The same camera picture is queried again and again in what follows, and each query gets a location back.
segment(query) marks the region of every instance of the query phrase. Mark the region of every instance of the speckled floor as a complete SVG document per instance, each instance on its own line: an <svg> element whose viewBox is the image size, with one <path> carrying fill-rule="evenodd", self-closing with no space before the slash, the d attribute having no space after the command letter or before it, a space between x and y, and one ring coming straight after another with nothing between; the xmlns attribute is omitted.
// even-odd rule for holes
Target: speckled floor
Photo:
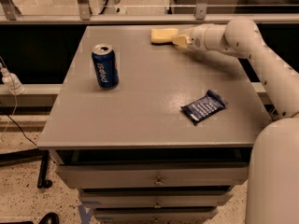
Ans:
<svg viewBox="0 0 299 224"><path fill-rule="evenodd" d="M35 122L36 117L28 117L28 123ZM25 129L26 135L37 141L42 128ZM7 153L16 150L34 148L35 146L24 138L17 129L9 129L3 135L0 152ZM56 175L57 165L50 160L47 179L53 182L49 189L38 189L36 186L41 161L31 161L23 164L0 167L0 223L13 221L33 221L35 224L48 212L59 215L62 224L80 224L78 207L81 205L78 191L69 189ZM233 188L233 198L219 213L204 224L243 224L245 218L247 183ZM92 217L91 224L97 223Z"/></svg>

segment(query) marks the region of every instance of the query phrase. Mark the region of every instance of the soda can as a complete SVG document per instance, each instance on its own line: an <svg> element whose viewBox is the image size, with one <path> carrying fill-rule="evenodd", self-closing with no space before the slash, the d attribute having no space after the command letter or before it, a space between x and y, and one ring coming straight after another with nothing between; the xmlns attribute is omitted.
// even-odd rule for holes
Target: soda can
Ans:
<svg viewBox="0 0 299 224"><path fill-rule="evenodd" d="M116 87L119 83L119 76L112 46L108 44L96 45L93 48L92 58L100 87L104 89Z"/></svg>

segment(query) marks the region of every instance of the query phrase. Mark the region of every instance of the black snack packet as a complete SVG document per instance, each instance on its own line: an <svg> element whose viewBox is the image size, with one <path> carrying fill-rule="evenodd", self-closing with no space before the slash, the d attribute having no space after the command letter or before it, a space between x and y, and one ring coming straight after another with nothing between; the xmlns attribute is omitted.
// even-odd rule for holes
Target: black snack packet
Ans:
<svg viewBox="0 0 299 224"><path fill-rule="evenodd" d="M188 105L181 106L182 111L192 120L194 125L223 110L227 106L216 92L208 90L203 98Z"/></svg>

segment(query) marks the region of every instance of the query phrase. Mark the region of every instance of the desk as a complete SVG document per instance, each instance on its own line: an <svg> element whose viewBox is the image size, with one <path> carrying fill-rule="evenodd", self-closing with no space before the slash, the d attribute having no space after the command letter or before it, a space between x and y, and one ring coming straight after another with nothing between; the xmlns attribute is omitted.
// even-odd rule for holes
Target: desk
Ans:
<svg viewBox="0 0 299 224"><path fill-rule="evenodd" d="M238 59L153 46L151 28L87 27L38 148L99 220L210 218L247 179L270 118ZM116 52L113 90L97 85L91 53L99 43ZM228 107L193 126L180 107L208 89Z"/></svg>

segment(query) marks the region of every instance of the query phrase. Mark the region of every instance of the drawer knob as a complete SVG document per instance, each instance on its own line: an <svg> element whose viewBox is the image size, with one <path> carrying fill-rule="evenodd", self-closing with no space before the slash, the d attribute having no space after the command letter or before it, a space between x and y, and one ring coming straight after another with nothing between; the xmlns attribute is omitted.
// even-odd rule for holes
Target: drawer knob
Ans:
<svg viewBox="0 0 299 224"><path fill-rule="evenodd" d="M158 202L156 202L156 204L153 206L153 208L159 209L159 208L162 208L162 207L161 207L161 205Z"/></svg>
<svg viewBox="0 0 299 224"><path fill-rule="evenodd" d="M155 184L156 187L163 187L164 186L164 182L161 181L160 177L157 178L157 181L155 181L154 184Z"/></svg>

